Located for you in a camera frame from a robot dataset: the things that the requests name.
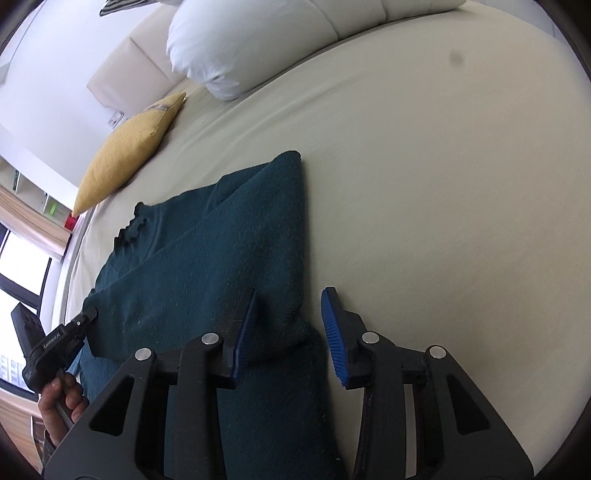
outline mattress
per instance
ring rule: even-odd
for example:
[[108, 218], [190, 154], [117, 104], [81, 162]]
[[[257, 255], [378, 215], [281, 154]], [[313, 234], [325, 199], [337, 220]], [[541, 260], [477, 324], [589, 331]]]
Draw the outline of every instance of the mattress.
[[[565, 45], [472, 2], [345, 41], [233, 102], [200, 89], [96, 208], [67, 317], [137, 202], [297, 150], [305, 315], [322, 331], [320, 293], [335, 286], [397, 345], [445, 346], [537, 471], [591, 394], [590, 92]], [[362, 392], [329, 382], [351, 467]]]

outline green object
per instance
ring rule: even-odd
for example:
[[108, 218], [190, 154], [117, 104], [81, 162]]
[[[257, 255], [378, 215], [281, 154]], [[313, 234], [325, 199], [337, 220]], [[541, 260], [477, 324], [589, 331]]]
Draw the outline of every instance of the green object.
[[[228, 479], [344, 480], [326, 347], [300, 313], [303, 275], [297, 152], [159, 205], [140, 203], [85, 300], [99, 320], [74, 371], [92, 400], [138, 348], [184, 346], [212, 331], [244, 288], [255, 288], [261, 315], [251, 364], [235, 391], [218, 391]], [[168, 430], [168, 476], [171, 444]]]

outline white wall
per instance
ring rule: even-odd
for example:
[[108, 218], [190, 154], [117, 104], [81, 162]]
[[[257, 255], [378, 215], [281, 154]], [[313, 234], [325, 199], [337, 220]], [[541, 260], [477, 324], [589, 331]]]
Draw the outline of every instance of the white wall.
[[[86, 84], [123, 38], [158, 8], [149, 5], [101, 18], [104, 3], [47, 0], [0, 86], [0, 125], [20, 147], [75, 186], [112, 132], [108, 120], [113, 110], [99, 104]], [[0, 64], [8, 54], [0, 57]], [[58, 198], [54, 189], [38, 185]]]
[[78, 188], [20, 145], [2, 125], [0, 156], [58, 202], [74, 208]]

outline finger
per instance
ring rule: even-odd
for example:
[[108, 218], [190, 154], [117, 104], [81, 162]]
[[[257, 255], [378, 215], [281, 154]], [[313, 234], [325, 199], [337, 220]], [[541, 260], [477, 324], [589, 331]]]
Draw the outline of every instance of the finger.
[[59, 413], [55, 409], [56, 402], [60, 397], [61, 381], [56, 378], [53, 382], [47, 384], [43, 388], [41, 398], [37, 404], [45, 428], [55, 445], [58, 445], [61, 442], [62, 438], [68, 431]]
[[75, 387], [76, 385], [80, 385], [76, 381], [76, 377], [70, 373], [64, 375], [64, 381], [66, 382], [66, 385], [70, 388]]
[[51, 383], [48, 383], [41, 391], [41, 398], [37, 403], [39, 412], [41, 414], [47, 413], [54, 409], [58, 398], [61, 396], [61, 381], [55, 378]]
[[66, 394], [66, 406], [70, 410], [74, 410], [82, 401], [82, 386], [76, 384]]
[[72, 421], [74, 423], [76, 423], [78, 420], [80, 420], [80, 416], [88, 408], [88, 405], [90, 405], [90, 401], [88, 400], [88, 398], [86, 398], [86, 397], [82, 398], [82, 401], [80, 402], [80, 404], [72, 412]]

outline beige headboard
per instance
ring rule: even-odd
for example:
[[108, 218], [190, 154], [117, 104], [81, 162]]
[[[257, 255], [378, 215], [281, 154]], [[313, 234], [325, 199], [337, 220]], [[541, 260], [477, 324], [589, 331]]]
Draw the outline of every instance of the beige headboard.
[[166, 55], [176, 10], [163, 5], [146, 17], [90, 79], [87, 87], [102, 105], [133, 115], [184, 80], [184, 75], [173, 73]]

